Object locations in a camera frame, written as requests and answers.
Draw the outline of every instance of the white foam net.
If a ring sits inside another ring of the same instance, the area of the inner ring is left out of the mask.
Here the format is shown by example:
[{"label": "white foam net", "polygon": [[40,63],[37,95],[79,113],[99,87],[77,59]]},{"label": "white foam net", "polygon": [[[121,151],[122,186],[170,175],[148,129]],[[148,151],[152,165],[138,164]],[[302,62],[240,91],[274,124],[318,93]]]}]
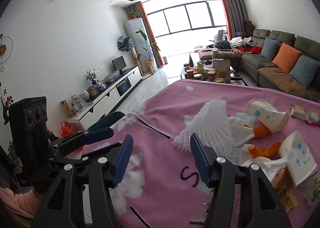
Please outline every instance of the white foam net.
[{"label": "white foam net", "polygon": [[227,157],[233,146],[233,137],[226,101],[218,99],[206,103],[180,135],[175,137],[173,144],[183,151],[191,151],[190,137],[193,133],[197,133],[203,145],[212,147],[217,155]]}]

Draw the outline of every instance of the white cabinet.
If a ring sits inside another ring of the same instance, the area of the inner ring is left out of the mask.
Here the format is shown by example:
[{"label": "white cabinet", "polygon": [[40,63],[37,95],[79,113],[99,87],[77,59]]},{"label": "white cabinet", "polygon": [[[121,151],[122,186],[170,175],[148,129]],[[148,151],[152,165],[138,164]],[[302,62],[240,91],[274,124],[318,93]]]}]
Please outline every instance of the white cabinet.
[{"label": "white cabinet", "polygon": [[141,75],[140,75],[139,69],[135,70],[133,73],[131,73],[131,74],[128,76],[128,79],[129,79],[129,81],[130,81],[131,86],[133,86],[133,84],[134,84],[136,81],[138,81],[140,78],[141,78]]},{"label": "white cabinet", "polygon": [[87,112],[87,114],[82,118],[82,121],[86,127],[89,128],[91,125],[95,124],[102,115],[105,114],[105,112],[106,111],[104,110],[101,102],[98,102]]},{"label": "white cabinet", "polygon": [[117,88],[113,88],[105,97],[101,99],[101,104],[106,112],[109,112],[112,105],[120,98]]},{"label": "white cabinet", "polygon": [[[146,42],[140,34],[140,30],[142,30],[143,33],[145,33],[147,35],[142,18],[127,21],[126,23],[124,23],[124,28],[125,28],[125,31],[127,32],[127,35],[129,37],[132,37],[133,42],[136,45],[136,49],[138,50],[138,53],[143,54],[144,56],[148,57],[147,52],[143,49],[143,47],[147,48]],[[141,60],[141,64],[142,64],[145,72],[148,72],[149,68],[145,65],[147,59],[144,56],[141,56],[140,60]],[[153,63],[152,67],[153,67],[153,71],[156,72],[156,67],[154,64],[155,64],[155,62]]]}]

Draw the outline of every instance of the blue pillow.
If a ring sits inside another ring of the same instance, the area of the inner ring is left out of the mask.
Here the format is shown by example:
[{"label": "blue pillow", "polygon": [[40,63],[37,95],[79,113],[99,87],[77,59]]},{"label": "blue pillow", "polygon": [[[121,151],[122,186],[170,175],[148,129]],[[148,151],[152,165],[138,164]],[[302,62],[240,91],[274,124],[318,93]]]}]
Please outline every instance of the blue pillow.
[{"label": "blue pillow", "polygon": [[319,66],[320,62],[308,56],[301,55],[289,75],[307,89],[315,77]]},{"label": "blue pillow", "polygon": [[269,37],[266,37],[266,40],[264,42],[260,55],[268,59],[269,61],[271,61],[277,52],[278,44],[279,44],[278,40],[273,40]]}]

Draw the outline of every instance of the metal screw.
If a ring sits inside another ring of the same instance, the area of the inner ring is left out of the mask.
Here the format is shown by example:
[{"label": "metal screw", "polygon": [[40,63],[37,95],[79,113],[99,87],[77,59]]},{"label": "metal screw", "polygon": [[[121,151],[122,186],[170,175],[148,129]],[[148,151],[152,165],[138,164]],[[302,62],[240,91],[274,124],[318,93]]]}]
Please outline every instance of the metal screw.
[{"label": "metal screw", "polygon": [[105,157],[98,159],[98,162],[101,164],[106,163],[107,161],[108,161],[108,159]]},{"label": "metal screw", "polygon": [[257,164],[252,164],[252,165],[251,165],[251,168],[252,168],[253,170],[259,170],[259,166],[258,166]]},{"label": "metal screw", "polygon": [[64,166],[64,170],[70,170],[70,169],[72,169],[72,165],[71,164],[66,164]]},{"label": "metal screw", "polygon": [[219,163],[225,163],[226,162],[226,159],[224,157],[217,157],[217,161]]}]

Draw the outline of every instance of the curtain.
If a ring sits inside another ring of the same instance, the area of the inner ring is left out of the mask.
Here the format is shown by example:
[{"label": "curtain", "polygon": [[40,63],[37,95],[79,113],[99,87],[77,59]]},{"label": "curtain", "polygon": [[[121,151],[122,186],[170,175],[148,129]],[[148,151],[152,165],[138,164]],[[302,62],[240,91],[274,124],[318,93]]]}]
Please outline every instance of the curtain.
[{"label": "curtain", "polygon": [[[147,14],[146,14],[146,12],[145,12],[145,10],[143,8],[142,2],[139,1],[139,2],[137,2],[135,4],[132,4],[128,8],[129,8],[129,12],[136,12],[137,11],[137,12],[140,13],[140,15],[138,15],[137,17],[138,18],[142,18],[142,21],[143,21],[143,24],[144,24],[144,26],[146,28],[146,33],[147,33],[147,36],[149,38],[150,44],[151,43],[155,43],[156,39],[155,39],[155,36],[153,35],[152,29],[150,27],[150,24],[149,24],[149,21],[148,21],[148,17],[147,17]],[[151,46],[151,49],[152,49],[153,54],[156,54],[156,52],[159,52],[159,50],[154,45]],[[160,66],[164,65],[164,61],[163,61],[162,57],[158,57],[158,56],[154,55],[154,58],[155,58],[155,61],[156,61],[156,64],[157,64],[158,68]]]},{"label": "curtain", "polygon": [[223,3],[228,38],[237,37],[236,32],[244,32],[243,22],[248,20],[248,13],[243,0],[221,0]]}]

